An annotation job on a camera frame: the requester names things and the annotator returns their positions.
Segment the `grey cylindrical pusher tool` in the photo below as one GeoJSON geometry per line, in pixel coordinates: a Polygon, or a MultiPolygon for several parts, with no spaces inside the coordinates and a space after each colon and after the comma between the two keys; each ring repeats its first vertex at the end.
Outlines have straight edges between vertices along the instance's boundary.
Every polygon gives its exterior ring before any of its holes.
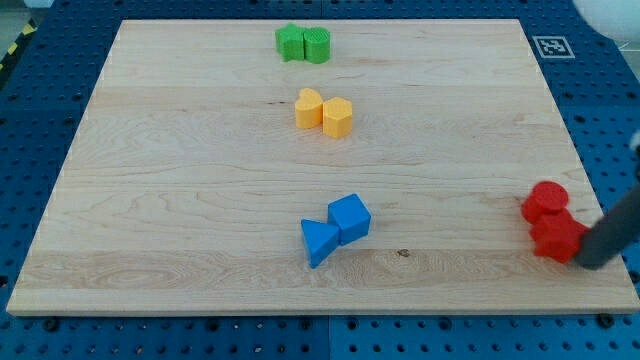
{"type": "Polygon", "coordinates": [[[635,184],[582,237],[574,261],[597,270],[606,265],[639,237],[639,184],[635,184]]]}

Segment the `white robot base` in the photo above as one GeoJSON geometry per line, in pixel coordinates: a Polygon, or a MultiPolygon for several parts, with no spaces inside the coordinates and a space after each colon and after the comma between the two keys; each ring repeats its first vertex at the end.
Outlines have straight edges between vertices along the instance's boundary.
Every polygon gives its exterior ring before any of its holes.
{"type": "Polygon", "coordinates": [[[573,0],[578,13],[598,33],[615,41],[639,40],[639,0],[573,0]]]}

